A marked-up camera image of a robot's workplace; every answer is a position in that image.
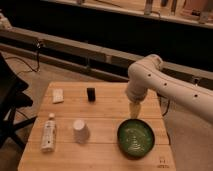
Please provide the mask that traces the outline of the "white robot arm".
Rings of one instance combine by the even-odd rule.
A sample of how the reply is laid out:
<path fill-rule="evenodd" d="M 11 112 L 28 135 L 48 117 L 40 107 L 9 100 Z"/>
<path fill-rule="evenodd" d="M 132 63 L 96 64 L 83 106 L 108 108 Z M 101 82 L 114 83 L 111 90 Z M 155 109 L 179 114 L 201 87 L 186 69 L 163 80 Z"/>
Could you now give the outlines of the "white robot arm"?
<path fill-rule="evenodd" d="M 132 63 L 128 68 L 128 99 L 140 103 L 151 89 L 213 125 L 213 91 L 168 76 L 161 72 L 162 66 L 163 60 L 155 54 Z"/>

